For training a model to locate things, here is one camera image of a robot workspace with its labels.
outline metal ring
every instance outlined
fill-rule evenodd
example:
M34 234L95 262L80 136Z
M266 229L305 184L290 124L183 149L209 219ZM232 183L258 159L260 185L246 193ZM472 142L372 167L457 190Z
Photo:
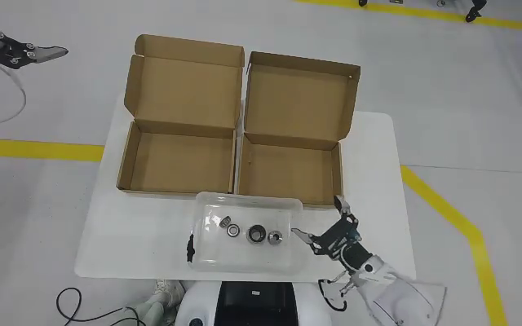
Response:
M278 245L283 241L283 235L279 231L268 233L268 243L270 245Z
M227 216L224 219L222 219L221 222L219 222L219 227L222 227L224 229L225 227L228 227L228 224L230 224L231 221L232 219L230 218L230 216Z
M227 227L227 234L228 236L231 236L232 238L235 238L236 236L239 236L239 231L241 229L237 224L229 224Z
M246 233L246 239L252 244L259 244L267 237L267 230L259 224L253 225Z

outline yellow floor line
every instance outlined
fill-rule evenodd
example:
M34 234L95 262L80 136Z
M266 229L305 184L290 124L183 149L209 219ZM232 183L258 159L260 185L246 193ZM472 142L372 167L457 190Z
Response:
M0 156L99 162L103 154L104 146L99 145L0 139Z
M296 2L312 3L316 5L326 5L335 7L345 7L350 9L361 9L366 11L386 12L393 15L408 15L414 17L428 18L431 20L445 20L458 23L466 23L465 15L455 14L447 11L437 11L431 9L419 9L412 7L404 7L401 5L369 3L360 7L357 0L295 0ZM522 21L520 20L500 20L490 17L477 18L472 24L480 24L491 27L502 27L505 29L522 29Z
M476 273L479 276L484 304L489 315L489 324L491 326L507 326L502 299L495 283L495 274L480 230L444 198L434 192L410 168L401 166L400 171L402 172L402 181L467 238L475 262Z

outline white table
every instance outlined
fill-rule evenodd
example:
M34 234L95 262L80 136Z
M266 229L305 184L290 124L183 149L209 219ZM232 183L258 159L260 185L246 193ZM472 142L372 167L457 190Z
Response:
M186 254L193 197L128 194L116 189L132 118L120 97L77 252L75 271L79 276L317 282L343 270L339 262L314 256L303 244L306 260L295 275L194 271ZM362 244L415 278L392 119L382 113L355 112L352 130L341 145L344 195L360 220ZM320 235L338 219L335 209L305 209L297 227Z

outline gray floor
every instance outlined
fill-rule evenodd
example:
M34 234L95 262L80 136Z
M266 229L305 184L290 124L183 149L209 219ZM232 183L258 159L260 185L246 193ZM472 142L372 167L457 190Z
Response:
M455 5L464 12L470 3ZM515 19L519 5L503 0L485 12ZM21 41L71 50L19 71L29 104L0 125L3 139L103 144L140 33L359 64L356 109L390 114L401 163L414 165L482 230L507 318L522 322L521 31L287 0L20 0L2 5L0 21L4 33ZM20 104L10 87L0 76L2 110ZM97 166L0 158L2 324L62 324L55 296L68 286L82 289L84 316L136 302L153 288L151 280L73 273ZM466 240L407 187L405 193L418 278L449 286L440 324L489 324ZM343 315L334 318L349 324Z

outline open cardboard box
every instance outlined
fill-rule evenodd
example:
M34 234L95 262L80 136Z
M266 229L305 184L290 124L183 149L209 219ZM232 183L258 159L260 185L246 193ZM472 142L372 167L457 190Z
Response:
M252 52L238 192L334 204L361 68Z
M141 35L130 62L130 125L117 187L232 192L245 54L240 46Z

